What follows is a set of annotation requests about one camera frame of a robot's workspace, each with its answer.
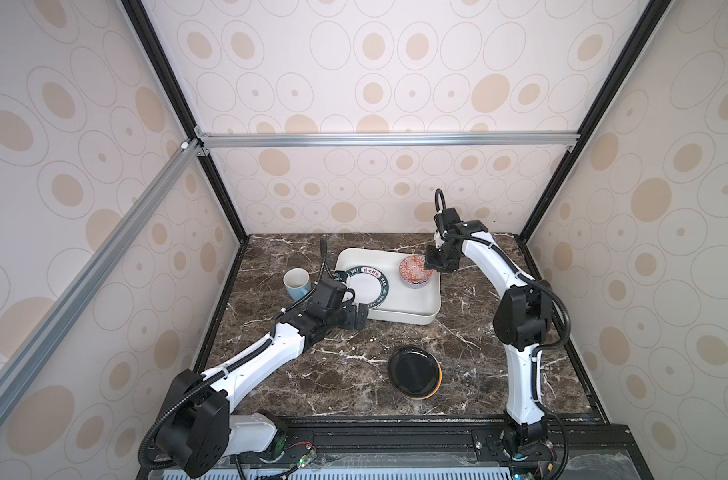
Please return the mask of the red patterned bowl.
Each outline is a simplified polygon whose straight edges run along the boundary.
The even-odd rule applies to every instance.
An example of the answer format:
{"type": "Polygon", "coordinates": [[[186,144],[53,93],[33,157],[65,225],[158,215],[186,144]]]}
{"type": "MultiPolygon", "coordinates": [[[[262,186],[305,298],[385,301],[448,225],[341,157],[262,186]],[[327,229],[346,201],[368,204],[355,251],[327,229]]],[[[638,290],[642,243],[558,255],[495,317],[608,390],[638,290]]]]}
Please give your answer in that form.
{"type": "Polygon", "coordinates": [[[410,255],[401,260],[398,273],[401,281],[409,288],[418,289],[427,286],[435,271],[425,266],[423,255],[410,255]]]}

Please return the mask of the green rim lettered plate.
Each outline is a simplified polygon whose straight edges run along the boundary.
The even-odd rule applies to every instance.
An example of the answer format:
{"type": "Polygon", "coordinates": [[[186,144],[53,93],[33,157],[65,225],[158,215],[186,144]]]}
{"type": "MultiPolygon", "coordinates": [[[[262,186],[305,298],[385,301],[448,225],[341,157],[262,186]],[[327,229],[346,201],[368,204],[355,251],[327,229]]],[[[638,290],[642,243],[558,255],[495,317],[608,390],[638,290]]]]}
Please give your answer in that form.
{"type": "Polygon", "coordinates": [[[346,284],[355,293],[355,301],[369,309],[380,306],[387,298],[390,285],[385,274],[371,266],[355,266],[345,271],[346,284]]]}

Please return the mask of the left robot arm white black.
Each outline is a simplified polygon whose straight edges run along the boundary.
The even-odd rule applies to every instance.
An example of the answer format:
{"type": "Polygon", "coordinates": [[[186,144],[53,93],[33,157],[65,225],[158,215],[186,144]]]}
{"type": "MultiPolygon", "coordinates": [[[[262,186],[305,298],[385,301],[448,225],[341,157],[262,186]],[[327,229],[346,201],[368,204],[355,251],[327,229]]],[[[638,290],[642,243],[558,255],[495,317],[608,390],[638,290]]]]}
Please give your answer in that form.
{"type": "Polygon", "coordinates": [[[178,467],[199,478],[223,457],[282,450],[277,419],[238,415],[236,407],[281,366],[334,329],[362,329],[369,308],[356,300],[343,271],[323,274],[311,291],[280,311],[271,330],[222,364],[202,373],[186,369],[171,382],[157,419],[138,448],[147,470],[178,467]]]}

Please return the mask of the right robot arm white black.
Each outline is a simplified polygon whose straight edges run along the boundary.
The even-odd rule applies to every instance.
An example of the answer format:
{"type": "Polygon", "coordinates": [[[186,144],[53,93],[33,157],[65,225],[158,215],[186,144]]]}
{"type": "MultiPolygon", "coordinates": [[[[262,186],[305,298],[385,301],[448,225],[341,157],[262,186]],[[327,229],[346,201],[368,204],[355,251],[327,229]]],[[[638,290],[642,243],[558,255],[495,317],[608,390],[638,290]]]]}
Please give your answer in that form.
{"type": "Polygon", "coordinates": [[[425,268],[439,273],[459,269],[469,259],[499,296],[493,330],[504,345],[508,371],[508,399],[501,444],[505,455],[522,461],[547,439],[549,415],[541,400],[542,352],[563,346],[566,331],[546,342],[553,315],[564,313],[563,303],[543,282],[524,272],[497,244],[478,220],[463,220],[454,208],[435,202],[434,243],[426,248],[425,268]]]}

